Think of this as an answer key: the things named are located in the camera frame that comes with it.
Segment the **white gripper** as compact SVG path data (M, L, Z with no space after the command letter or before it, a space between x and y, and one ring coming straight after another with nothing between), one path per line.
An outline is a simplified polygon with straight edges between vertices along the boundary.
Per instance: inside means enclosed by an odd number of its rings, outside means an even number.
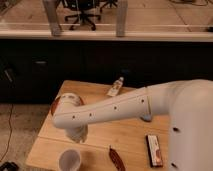
M66 129L66 136L76 143L85 142L88 134L88 126Z

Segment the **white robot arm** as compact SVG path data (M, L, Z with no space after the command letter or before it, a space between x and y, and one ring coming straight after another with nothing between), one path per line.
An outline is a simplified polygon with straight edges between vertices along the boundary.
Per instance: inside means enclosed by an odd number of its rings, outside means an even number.
M84 105L74 93L64 93L52 111L53 125L76 142L94 123L126 118L170 116L168 170L213 171L213 81L172 81L139 88Z

